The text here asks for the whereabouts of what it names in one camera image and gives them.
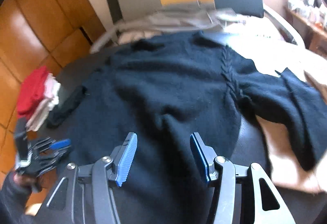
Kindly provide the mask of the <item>person's left hand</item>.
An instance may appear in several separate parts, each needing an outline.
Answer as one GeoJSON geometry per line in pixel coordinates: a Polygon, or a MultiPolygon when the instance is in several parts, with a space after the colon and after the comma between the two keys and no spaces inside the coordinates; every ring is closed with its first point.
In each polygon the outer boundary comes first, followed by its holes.
{"type": "Polygon", "coordinates": [[[40,184],[40,181],[37,177],[33,177],[27,174],[20,174],[15,172],[13,176],[13,181],[21,186],[21,187],[28,187],[33,192],[41,192],[42,186],[40,184]]]}

